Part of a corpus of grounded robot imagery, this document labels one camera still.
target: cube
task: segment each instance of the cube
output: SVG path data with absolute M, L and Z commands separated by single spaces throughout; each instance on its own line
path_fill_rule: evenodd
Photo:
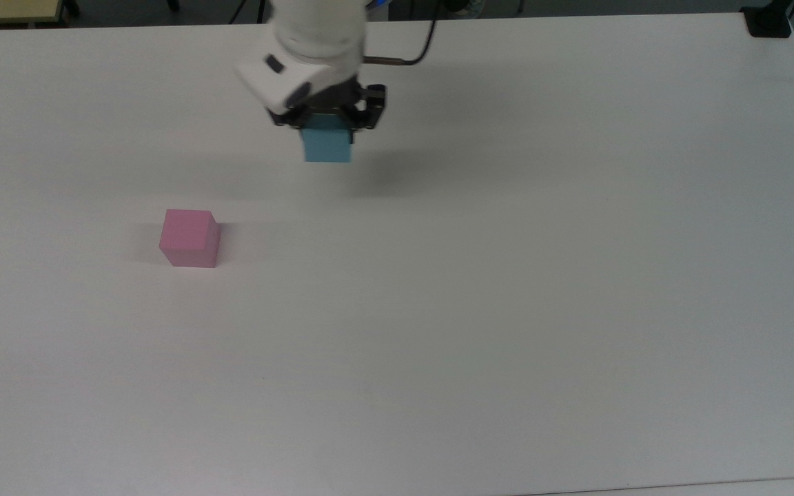
M 216 267 L 220 226 L 207 210 L 168 208 L 158 248 L 174 267 Z
M 305 161 L 351 161 L 351 132 L 340 116 L 313 114 L 300 133 Z

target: white table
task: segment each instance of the white table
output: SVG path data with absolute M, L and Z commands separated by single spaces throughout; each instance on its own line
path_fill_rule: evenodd
M 574 496 L 794 496 L 794 479 L 618 489 L 609 490 L 607 494 L 602 492 L 573 494 Z
M 256 35 L 0 32 L 0 495 L 794 477 L 794 37 L 444 22 L 337 165 L 234 75 Z

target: cable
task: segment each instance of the cable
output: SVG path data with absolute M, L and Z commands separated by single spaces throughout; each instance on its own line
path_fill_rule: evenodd
M 265 16 L 265 0 L 259 0 L 259 10 L 256 11 L 256 24 L 262 24 L 262 18 Z
M 425 56 L 428 55 L 428 48 L 431 47 L 431 40 L 434 39 L 434 30 L 437 29 L 440 4 L 441 0 L 437 0 L 434 4 L 434 14 L 431 16 L 431 28 L 428 29 L 428 38 L 425 40 L 425 47 L 422 48 L 422 53 L 419 54 L 419 56 L 412 60 L 397 59 L 397 57 L 392 56 L 365 56 L 363 57 L 363 63 L 377 63 L 378 65 L 416 65 L 422 62 L 422 60 L 425 60 Z
M 234 11 L 234 15 L 232 19 L 229 21 L 229 24 L 234 24 L 234 20 L 237 19 L 237 15 L 241 13 L 241 9 L 243 9 L 243 4 L 247 3 L 247 0 L 241 0 L 241 2 L 237 6 L 237 10 Z

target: wooden table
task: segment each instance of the wooden table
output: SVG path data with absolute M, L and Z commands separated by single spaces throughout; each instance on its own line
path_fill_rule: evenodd
M 73 16 L 79 12 L 75 0 L 0 0 L 0 25 L 58 23 L 63 7 Z

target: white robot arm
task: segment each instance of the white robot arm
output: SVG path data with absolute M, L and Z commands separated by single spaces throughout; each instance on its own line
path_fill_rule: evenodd
M 273 19 L 237 70 L 275 125 L 302 129 L 309 118 L 324 114 L 339 116 L 352 138 L 375 127 L 385 87 L 364 88 L 357 81 L 366 2 L 272 0 Z

